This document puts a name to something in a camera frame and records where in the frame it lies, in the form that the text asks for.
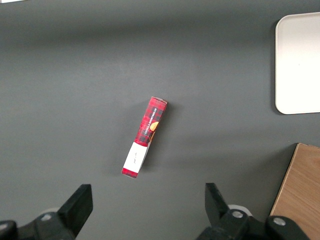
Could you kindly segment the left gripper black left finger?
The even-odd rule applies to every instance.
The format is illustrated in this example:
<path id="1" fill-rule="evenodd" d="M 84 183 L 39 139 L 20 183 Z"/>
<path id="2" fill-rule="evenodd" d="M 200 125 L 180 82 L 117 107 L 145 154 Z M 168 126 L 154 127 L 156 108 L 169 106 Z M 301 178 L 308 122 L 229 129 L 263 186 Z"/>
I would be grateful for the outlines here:
<path id="1" fill-rule="evenodd" d="M 2 240 L 75 240 L 93 211 L 92 186 L 82 184 L 59 209 L 48 209 L 26 225 L 0 222 Z"/>

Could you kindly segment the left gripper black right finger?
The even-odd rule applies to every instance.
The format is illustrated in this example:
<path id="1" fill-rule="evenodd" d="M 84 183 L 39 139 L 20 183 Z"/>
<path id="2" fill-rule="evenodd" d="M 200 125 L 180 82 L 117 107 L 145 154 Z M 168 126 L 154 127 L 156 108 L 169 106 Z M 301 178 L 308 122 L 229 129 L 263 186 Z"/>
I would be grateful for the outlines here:
<path id="1" fill-rule="evenodd" d="M 255 219 L 244 207 L 231 208 L 214 183 L 205 184 L 205 211 L 210 226 L 198 240 L 308 240 L 309 237 L 292 219 L 269 216 L 264 222 Z"/>

